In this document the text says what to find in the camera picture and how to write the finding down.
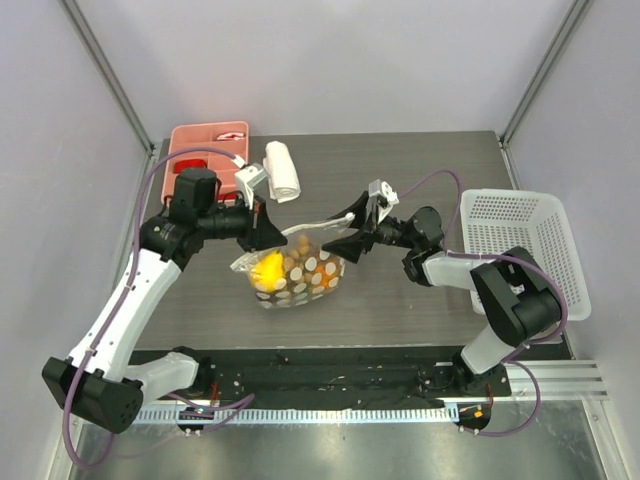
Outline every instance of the white towel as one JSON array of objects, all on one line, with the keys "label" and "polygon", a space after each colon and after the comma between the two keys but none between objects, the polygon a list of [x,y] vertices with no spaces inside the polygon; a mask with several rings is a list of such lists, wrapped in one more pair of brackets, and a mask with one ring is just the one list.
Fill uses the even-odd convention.
[{"label": "white towel", "polygon": [[300,196],[300,182],[289,149],[282,142],[269,142],[263,165],[269,174],[269,193],[278,203],[289,202]]}]

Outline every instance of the white plastic basket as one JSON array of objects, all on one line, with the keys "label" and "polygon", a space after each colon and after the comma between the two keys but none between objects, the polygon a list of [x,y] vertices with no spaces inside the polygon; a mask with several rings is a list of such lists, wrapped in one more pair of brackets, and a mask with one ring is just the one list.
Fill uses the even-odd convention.
[{"label": "white plastic basket", "polygon": [[[460,206],[464,249],[503,253],[526,248],[567,299],[569,320],[591,314],[591,301],[562,202],[546,193],[517,190],[467,190]],[[476,293],[473,309],[484,314]]]}]

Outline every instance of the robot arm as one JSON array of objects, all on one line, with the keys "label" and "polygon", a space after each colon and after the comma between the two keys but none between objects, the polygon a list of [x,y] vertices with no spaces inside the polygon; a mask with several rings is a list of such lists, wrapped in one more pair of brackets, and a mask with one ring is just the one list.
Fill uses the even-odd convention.
[{"label": "robot arm", "polygon": [[[375,243],[407,248],[402,263],[412,282],[477,292],[489,325],[453,358],[461,386],[482,381],[516,348],[560,320],[560,299],[538,274],[507,259],[448,256],[440,247],[444,232],[438,212],[422,207],[402,221],[389,216],[389,207],[397,203],[397,195],[388,183],[372,182],[368,191],[344,211],[356,214],[350,227],[357,231],[322,248],[353,263]],[[539,268],[522,247],[512,248],[503,256]],[[520,293],[515,293],[514,287],[519,287]]]},{"label": "robot arm", "polygon": [[185,347],[139,366],[128,365],[129,358],[160,299],[205,240],[236,238],[244,251],[287,243],[269,220],[264,200],[254,197],[253,187],[264,178],[266,173],[259,165],[240,170],[236,183],[243,198],[228,206],[216,201],[214,172],[188,169],[178,176],[168,211],[163,209],[140,228],[141,249],[131,287],[127,279],[133,254],[125,275],[85,337],[65,360],[52,357],[47,361],[42,375],[60,407],[71,379],[125,288],[129,292],[124,302],[82,372],[72,413],[121,433],[146,403],[176,390],[204,392],[211,385],[210,359]]}]

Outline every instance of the pink tray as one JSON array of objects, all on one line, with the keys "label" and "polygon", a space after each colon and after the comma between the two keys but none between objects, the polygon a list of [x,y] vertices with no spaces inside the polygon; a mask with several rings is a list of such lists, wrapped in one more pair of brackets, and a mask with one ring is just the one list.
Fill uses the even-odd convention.
[{"label": "pink tray", "polygon": [[[238,140],[216,140],[223,133],[244,133],[244,138]],[[221,122],[202,123],[199,125],[181,125],[173,129],[169,153],[183,148],[216,147],[227,150],[235,155],[240,155],[245,161],[249,158],[249,125],[246,122]],[[164,184],[160,201],[163,202],[167,195],[173,195],[176,177],[173,169],[177,162],[189,159],[202,159],[207,163],[207,168],[216,172],[222,182],[218,199],[229,192],[236,190],[235,173],[239,170],[231,160],[215,153],[198,152],[185,153],[167,163],[164,173]]]}]

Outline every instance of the polka dot bag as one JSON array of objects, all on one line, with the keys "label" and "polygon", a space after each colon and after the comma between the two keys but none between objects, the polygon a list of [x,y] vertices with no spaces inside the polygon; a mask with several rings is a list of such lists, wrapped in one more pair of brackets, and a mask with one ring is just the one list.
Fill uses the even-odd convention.
[{"label": "polka dot bag", "polygon": [[354,214],[349,213],[336,220],[288,228],[282,232],[289,240],[287,245],[245,253],[231,264],[231,269],[248,275],[264,308],[305,305],[340,285],[345,262],[322,251],[320,245],[334,239],[353,219]]}]

